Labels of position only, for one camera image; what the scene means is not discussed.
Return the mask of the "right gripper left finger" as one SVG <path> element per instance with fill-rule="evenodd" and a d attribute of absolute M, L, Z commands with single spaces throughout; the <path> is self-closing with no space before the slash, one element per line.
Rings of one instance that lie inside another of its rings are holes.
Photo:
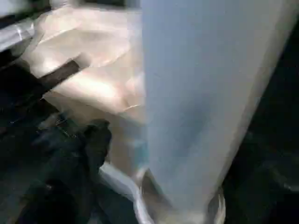
<path fill-rule="evenodd" d="M 86 224 L 96 206 L 98 171 L 109 151 L 109 122 L 44 129 L 42 163 L 21 197 L 18 224 Z"/>

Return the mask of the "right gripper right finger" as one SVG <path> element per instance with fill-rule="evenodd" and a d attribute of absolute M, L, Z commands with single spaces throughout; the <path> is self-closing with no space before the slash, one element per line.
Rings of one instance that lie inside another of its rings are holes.
<path fill-rule="evenodd" d="M 227 224 L 297 224 L 299 151 L 247 132 L 222 187 Z"/>

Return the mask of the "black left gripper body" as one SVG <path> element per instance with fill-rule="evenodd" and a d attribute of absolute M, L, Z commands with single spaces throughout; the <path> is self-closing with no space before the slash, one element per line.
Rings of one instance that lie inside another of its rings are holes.
<path fill-rule="evenodd" d="M 0 115 L 18 117 L 19 113 L 36 105 L 46 113 L 56 109 L 43 99 L 43 95 L 56 86 L 50 73 L 37 78 L 24 67 L 13 64 L 0 69 Z"/>

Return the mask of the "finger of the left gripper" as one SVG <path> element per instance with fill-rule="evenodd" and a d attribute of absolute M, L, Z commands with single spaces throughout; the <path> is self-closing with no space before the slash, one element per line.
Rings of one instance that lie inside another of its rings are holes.
<path fill-rule="evenodd" d="M 79 70 L 80 66 L 74 60 L 70 60 L 53 72 L 39 78 L 39 82 L 46 90 L 51 90 L 73 74 L 79 72 Z"/>

